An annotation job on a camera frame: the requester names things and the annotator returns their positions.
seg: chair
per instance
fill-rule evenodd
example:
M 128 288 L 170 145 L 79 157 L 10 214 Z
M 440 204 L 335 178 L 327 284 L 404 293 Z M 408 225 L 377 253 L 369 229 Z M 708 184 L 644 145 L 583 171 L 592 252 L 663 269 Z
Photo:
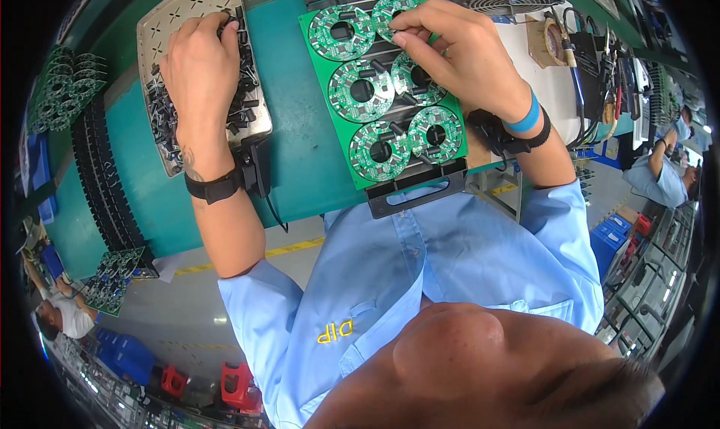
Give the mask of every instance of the chair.
M 228 366 L 222 362 L 222 401 L 229 404 L 241 413 L 261 413 L 262 394 L 260 390 L 253 387 L 248 391 L 253 374 L 247 363 L 241 363 L 239 367 Z
M 163 370 L 163 379 L 160 381 L 160 388 L 179 399 L 182 391 L 185 390 L 186 383 L 187 376 L 178 373 L 175 367 L 170 365 Z

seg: workbench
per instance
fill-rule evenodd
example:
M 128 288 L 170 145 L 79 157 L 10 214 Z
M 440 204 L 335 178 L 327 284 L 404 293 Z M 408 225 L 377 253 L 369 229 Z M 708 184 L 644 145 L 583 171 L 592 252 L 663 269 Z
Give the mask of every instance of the workbench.
M 202 245 L 182 175 L 169 179 L 158 158 L 138 79 L 135 25 L 163 0 L 91 0 L 68 32 L 66 44 L 107 59 L 106 123 L 114 161 L 135 220 L 159 258 Z M 106 27 L 97 21 L 116 13 Z M 246 0 L 247 25 L 258 73 L 270 110 L 270 199 L 284 222 L 360 204 L 312 69 L 297 17 L 303 0 Z M 554 126 L 567 143 L 579 128 L 570 72 L 542 70 L 527 54 L 524 25 L 499 24 L 498 31 L 520 74 L 531 84 Z M 616 134 L 623 133 L 619 127 Z M 476 139 L 468 136 L 469 167 L 498 166 Z M 52 174 L 71 149 L 69 132 L 48 134 Z M 107 248 L 95 225 L 73 162 L 55 195 L 58 212 L 45 229 L 72 280 L 92 276 Z M 253 198 L 265 227 L 276 224 L 264 201 Z

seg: metal tray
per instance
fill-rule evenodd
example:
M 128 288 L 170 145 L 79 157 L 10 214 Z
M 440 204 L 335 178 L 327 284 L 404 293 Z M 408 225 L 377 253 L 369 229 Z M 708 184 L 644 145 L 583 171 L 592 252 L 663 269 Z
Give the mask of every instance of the metal tray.
M 139 20 L 137 26 L 138 69 L 146 109 L 148 109 L 150 101 L 145 84 L 153 80 L 153 64 L 159 64 L 162 56 L 165 56 L 170 34 L 180 29 L 183 21 L 188 18 L 202 17 L 208 13 L 223 10 L 229 11 L 235 16 L 236 8 L 239 6 L 243 9 L 243 18 L 245 18 L 243 0 L 164 0 Z M 250 45 L 250 51 L 252 52 L 249 33 L 247 40 Z M 253 66 L 253 68 L 258 82 L 261 82 L 257 74 L 257 66 Z M 239 146 L 240 142 L 247 137 L 264 136 L 272 132 L 270 113 L 267 110 L 261 85 L 258 85 L 255 90 L 249 92 L 248 98 L 259 101 L 258 107 L 253 110 L 256 120 L 248 124 L 247 128 L 240 129 L 237 135 L 233 135 L 229 130 L 226 130 L 228 143 L 231 147 Z M 171 178 L 179 174 L 179 172 L 174 172 L 173 169 L 174 166 L 182 166 L 182 164 L 177 163 L 175 160 L 167 160 L 168 151 L 164 145 L 156 146 L 157 154 L 160 156 L 160 160 L 163 163 L 168 177 Z

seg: black wrist strap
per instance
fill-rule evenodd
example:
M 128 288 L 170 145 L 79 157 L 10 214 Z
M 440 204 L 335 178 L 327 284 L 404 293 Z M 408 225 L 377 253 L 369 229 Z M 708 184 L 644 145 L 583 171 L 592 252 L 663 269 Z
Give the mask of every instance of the black wrist strap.
M 241 187 L 244 188 L 245 184 L 240 168 L 235 164 L 235 168 L 231 172 L 210 182 L 194 181 L 186 173 L 185 186 L 191 195 L 212 204 L 231 197 Z
M 534 148 L 543 146 L 550 136 L 550 117 L 545 108 L 540 107 L 543 113 L 543 128 L 539 134 L 528 139 L 510 135 L 499 118 L 481 109 L 470 112 L 467 122 L 483 141 L 489 143 L 489 148 L 496 155 L 500 155 L 503 150 L 510 154 L 529 153 Z

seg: blue wristband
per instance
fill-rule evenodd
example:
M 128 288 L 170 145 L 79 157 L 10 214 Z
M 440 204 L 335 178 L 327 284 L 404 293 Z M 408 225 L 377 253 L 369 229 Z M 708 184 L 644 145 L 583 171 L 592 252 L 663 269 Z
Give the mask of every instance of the blue wristband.
M 532 88 L 530 89 L 530 94 L 533 96 L 533 102 L 530 104 L 530 111 L 525 118 L 522 118 L 517 123 L 508 123 L 507 121 L 503 121 L 508 129 L 514 132 L 527 132 L 538 122 L 538 118 L 540 118 L 540 104 L 538 103 L 538 99 L 535 97 L 535 92 L 533 92 Z

